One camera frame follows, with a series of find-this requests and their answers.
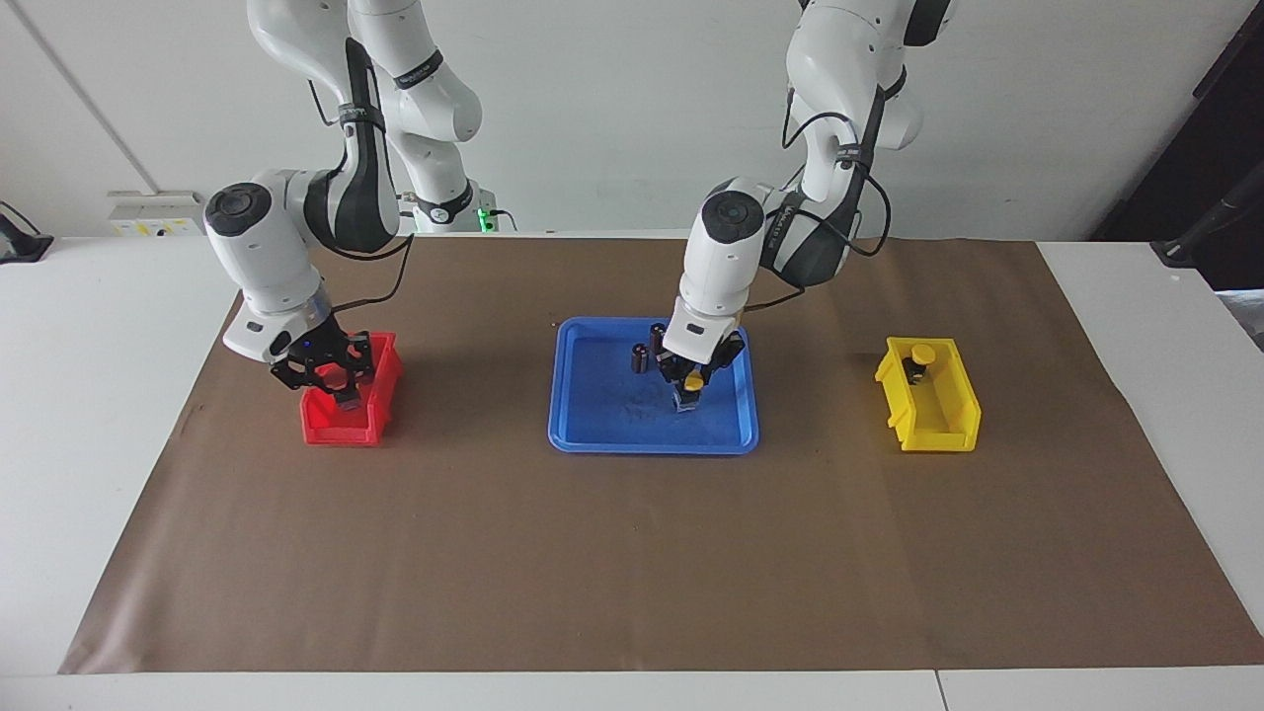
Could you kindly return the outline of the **red plastic bin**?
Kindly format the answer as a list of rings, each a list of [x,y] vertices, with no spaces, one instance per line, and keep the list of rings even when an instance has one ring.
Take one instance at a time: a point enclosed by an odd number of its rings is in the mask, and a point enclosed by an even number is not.
[[[356,385],[360,405],[344,410],[330,393],[306,390],[300,400],[300,423],[308,445],[375,448],[393,420],[396,387],[404,372],[393,331],[373,331],[370,345],[375,373]]]

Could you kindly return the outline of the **yellow plastic bin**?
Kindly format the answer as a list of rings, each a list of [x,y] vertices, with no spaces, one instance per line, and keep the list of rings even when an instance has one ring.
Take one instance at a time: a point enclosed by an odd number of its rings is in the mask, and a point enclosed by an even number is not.
[[[909,386],[902,358],[916,343],[934,347],[938,359],[920,385]],[[897,434],[902,450],[975,450],[983,405],[953,339],[886,338],[873,380],[882,387],[889,404],[889,428]]]

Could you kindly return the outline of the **blue plastic tray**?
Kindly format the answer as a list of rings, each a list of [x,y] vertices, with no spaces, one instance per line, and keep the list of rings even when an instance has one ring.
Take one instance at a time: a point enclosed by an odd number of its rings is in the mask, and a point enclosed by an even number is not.
[[[549,439],[580,454],[744,455],[758,445],[750,350],[718,369],[691,411],[652,369],[633,372],[651,318],[573,318],[557,329]]]

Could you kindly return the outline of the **dark background panel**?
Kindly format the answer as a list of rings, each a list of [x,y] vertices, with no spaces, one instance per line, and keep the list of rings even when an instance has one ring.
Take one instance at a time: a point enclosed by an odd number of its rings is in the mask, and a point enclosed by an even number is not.
[[[1092,242],[1179,237],[1264,159],[1264,0],[1193,91],[1194,108]],[[1212,288],[1264,288],[1264,205],[1196,252]]]

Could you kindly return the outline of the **grey object at table edge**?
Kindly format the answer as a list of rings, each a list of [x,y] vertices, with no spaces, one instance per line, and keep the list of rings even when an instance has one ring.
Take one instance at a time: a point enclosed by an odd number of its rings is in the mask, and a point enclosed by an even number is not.
[[[1264,353],[1264,288],[1218,288],[1216,296]]]

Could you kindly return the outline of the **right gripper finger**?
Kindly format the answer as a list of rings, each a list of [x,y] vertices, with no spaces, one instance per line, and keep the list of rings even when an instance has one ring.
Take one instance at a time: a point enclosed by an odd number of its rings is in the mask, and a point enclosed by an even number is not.
[[[288,356],[282,361],[276,361],[270,366],[270,374],[281,381],[289,390],[315,388],[322,392],[331,392],[329,383],[320,372],[321,367],[329,366],[325,358],[296,358]]]
[[[349,356],[348,364],[340,366],[353,369],[356,373],[354,388],[332,392],[336,406],[343,411],[351,411],[362,407],[364,400],[364,387],[373,382],[375,364],[373,359],[372,338],[367,333],[348,334]]]

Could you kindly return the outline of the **white wall socket box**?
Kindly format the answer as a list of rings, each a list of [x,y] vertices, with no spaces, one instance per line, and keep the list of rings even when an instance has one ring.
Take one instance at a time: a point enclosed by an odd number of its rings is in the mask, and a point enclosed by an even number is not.
[[[193,191],[109,191],[109,224],[118,237],[193,237],[207,235],[204,201]]]

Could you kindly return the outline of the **brown paper table mat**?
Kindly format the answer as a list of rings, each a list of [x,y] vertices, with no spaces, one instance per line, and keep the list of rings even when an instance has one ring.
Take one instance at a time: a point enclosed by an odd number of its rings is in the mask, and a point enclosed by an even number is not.
[[[59,665],[916,671],[1259,665],[1249,617],[1031,243],[899,240],[746,320],[747,455],[549,440],[559,326],[664,319],[674,240],[420,240],[348,316],[378,448],[214,347]],[[886,338],[957,343],[975,450],[902,450]]]

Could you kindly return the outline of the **black stand pole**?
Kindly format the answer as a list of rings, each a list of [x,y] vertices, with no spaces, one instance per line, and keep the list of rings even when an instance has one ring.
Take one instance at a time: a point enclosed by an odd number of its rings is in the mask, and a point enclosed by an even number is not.
[[[1157,259],[1170,269],[1196,269],[1201,244],[1264,205],[1264,159],[1260,159],[1213,207],[1179,237],[1149,243]]]

